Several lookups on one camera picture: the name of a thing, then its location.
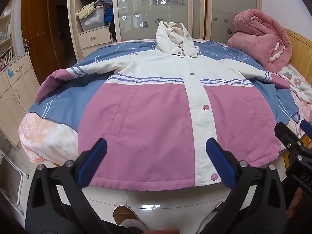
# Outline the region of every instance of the jacket pocket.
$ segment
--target jacket pocket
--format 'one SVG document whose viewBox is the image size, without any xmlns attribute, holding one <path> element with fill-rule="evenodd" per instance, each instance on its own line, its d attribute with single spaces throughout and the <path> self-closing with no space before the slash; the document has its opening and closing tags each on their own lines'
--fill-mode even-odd
<svg viewBox="0 0 312 234">
<path fill-rule="evenodd" d="M 116 115 L 113 119 L 112 125 L 110 127 L 110 134 L 114 135 L 114 136 L 119 136 L 120 131 L 121 131 L 121 127 L 122 127 L 122 123 L 124 121 L 124 118 L 127 114 L 127 110 L 130 106 L 130 103 L 133 99 L 133 96 L 135 94 L 135 92 L 137 91 L 137 89 L 130 87 L 128 89 L 128 91 L 124 92 L 124 97 L 117 109 Z"/>
</svg>

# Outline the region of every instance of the pink puffer jacket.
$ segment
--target pink puffer jacket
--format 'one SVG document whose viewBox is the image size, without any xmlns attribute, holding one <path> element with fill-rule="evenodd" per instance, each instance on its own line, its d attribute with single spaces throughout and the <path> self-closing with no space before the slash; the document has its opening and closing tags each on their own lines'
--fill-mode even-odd
<svg viewBox="0 0 312 234">
<path fill-rule="evenodd" d="M 227 45 L 261 63 L 267 71 L 279 72 L 291 58 L 291 42 L 279 23 L 263 11 L 249 9 L 235 16 L 235 34 Z"/>
</svg>

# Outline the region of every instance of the metal screw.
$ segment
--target metal screw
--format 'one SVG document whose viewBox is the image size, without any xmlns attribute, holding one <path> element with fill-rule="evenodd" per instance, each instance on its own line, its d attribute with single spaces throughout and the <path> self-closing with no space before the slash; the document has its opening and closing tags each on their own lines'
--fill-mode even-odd
<svg viewBox="0 0 312 234">
<path fill-rule="evenodd" d="M 39 171 L 41 171 L 43 168 L 44 168 L 44 164 L 42 164 L 42 163 L 37 166 L 37 170 L 39 170 Z"/>
<path fill-rule="evenodd" d="M 239 162 L 239 165 L 240 165 L 241 167 L 247 167 L 247 166 L 248 166 L 248 163 L 247 163 L 246 161 L 240 161 L 240 162 Z"/>
<path fill-rule="evenodd" d="M 66 167 L 72 167 L 74 165 L 74 161 L 73 160 L 68 160 L 66 163 L 65 163 L 65 166 Z"/>
<path fill-rule="evenodd" d="M 270 164 L 270 165 L 269 165 L 269 168 L 270 168 L 271 171 L 276 170 L 276 167 L 275 167 L 275 165 L 273 165 L 273 164 Z"/>
</svg>

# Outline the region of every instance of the drawer handle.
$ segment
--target drawer handle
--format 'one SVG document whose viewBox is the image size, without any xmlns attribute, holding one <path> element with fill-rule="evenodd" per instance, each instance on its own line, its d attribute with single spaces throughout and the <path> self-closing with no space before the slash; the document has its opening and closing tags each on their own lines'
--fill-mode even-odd
<svg viewBox="0 0 312 234">
<path fill-rule="evenodd" d="M 20 72 L 22 67 L 23 67 L 23 65 L 20 66 L 20 67 L 15 71 L 15 73 L 16 73 L 16 72 Z"/>
<path fill-rule="evenodd" d="M 15 90 L 15 92 L 17 93 L 17 95 L 18 95 L 18 99 L 21 99 L 21 97 L 19 96 L 19 94 L 18 94 L 18 91 L 17 90 Z"/>
<path fill-rule="evenodd" d="M 14 95 L 12 94 L 12 97 L 14 98 L 14 100 L 15 100 L 15 104 L 17 104 L 18 102 L 16 101 L 16 98 L 14 97 Z"/>
</svg>

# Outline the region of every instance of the blue blanket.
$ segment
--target blue blanket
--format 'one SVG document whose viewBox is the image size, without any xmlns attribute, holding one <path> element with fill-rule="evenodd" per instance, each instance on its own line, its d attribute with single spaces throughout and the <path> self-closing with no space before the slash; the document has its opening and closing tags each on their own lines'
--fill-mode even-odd
<svg viewBox="0 0 312 234">
<path fill-rule="evenodd" d="M 264 70 L 254 59 L 236 49 L 225 47 L 214 41 L 205 43 L 194 42 L 199 47 L 199 54 L 215 60 L 229 58 L 252 65 Z M 92 62 L 100 62 L 122 55 L 154 50 L 155 41 L 123 42 L 109 45 L 94 51 L 73 67 L 84 66 Z M 40 117 L 66 124 L 78 131 L 82 114 L 90 99 L 111 73 L 94 74 L 88 77 L 76 78 L 62 84 L 48 95 L 41 103 L 35 103 L 29 112 L 37 113 Z M 290 90 L 277 89 L 274 84 L 266 84 L 257 80 L 250 80 L 263 94 L 269 103 L 276 122 L 287 124 L 291 118 L 299 122 L 299 110 L 291 96 Z"/>
</svg>

